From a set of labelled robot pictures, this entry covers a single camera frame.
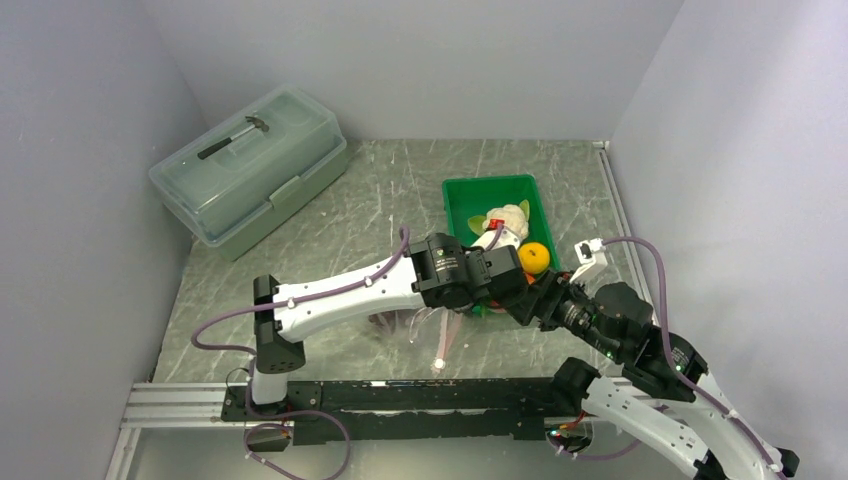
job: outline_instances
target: gray marble floor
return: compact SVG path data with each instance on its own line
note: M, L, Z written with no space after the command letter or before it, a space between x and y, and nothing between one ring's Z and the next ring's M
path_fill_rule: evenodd
M204 320L252 301L252 280L270 273L282 283L317 280L387 257L396 229L409 225L413 240L447 231L442 181L448 178L535 176L560 262L575 268L574 243L619 235L614 208L591 142L511 140L396 140L357 142L348 171L236 262L204 244L192 248L154 375L156 382L220 382L245 363L236 353L205 352L189 343ZM612 265L593 284L634 285L623 247L610 249ZM251 316L211 328L203 339L251 345ZM306 340L299 379L432 378L438 320L415 343L406 331L386 335L363 320ZM541 333L504 315L466 318L448 355L443 378L551 375L569 356L607 374L605 358L568 332Z

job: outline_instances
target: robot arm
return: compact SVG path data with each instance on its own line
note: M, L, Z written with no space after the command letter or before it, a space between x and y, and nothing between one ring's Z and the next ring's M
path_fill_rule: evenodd
M265 286L267 298L258 296L257 301L287 302L288 308L264 312L264 317L257 314L255 402L274 403L286 397L287 373L305 363L303 340L320 330L387 310L424 306L466 310L491 300L521 325L538 322L542 331L565 328L623 364L623 375L636 388L661 400L686 424L619 391L612 381L575 358L569 358L554 375L551 389L557 403L614 423L690 478L767 480L794 475L797 456L757 437L768 456L779 459L767 464L762 452L740 433L738 424L747 424L724 399L706 362L686 340L672 334L677 372L724 400L732 416L724 418L678 380L677 372L663 359L662 338L659 327L650 321L650 305L632 289L618 283L602 287L594 299L585 293L582 282L607 265L600 240L575 246L581 267L573 274L549 270L532 285L527 284L514 245L507 245L490 251L465 248L456 238L436 233L411 244L394 267L378 278L372 277L390 259L316 282ZM363 285L346 288L354 282ZM307 292L327 295L304 303L295 300Z

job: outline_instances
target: white wall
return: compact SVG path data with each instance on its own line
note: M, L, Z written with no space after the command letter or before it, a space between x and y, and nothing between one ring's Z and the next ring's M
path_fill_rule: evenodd
M2 478L102 478L189 235L147 169L204 122L132 0L0 8Z
M673 328L801 479L846 472L846 25L842 0L687 0L612 140Z
M214 125L279 83L359 138L609 138L682 0L145 0Z

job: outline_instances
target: yellow fruit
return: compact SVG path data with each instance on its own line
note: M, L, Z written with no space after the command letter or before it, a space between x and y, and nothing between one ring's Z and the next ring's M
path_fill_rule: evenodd
M518 259L525 272L538 275L551 264L551 252L539 242L525 243L518 249Z

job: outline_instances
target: black metal base plate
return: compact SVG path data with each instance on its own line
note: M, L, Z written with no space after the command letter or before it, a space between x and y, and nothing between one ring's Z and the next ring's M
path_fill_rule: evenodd
M244 391L243 385L233 386L227 393L221 412L223 421L261 420L247 414ZM300 381L289 382L288 391L285 402L256 407L257 411L273 415L320 410L338 418L354 440L490 435L541 440L545 434L545 417L579 413L555 406L550 378ZM295 445L315 445L343 437L330 422L298 417L293 440Z

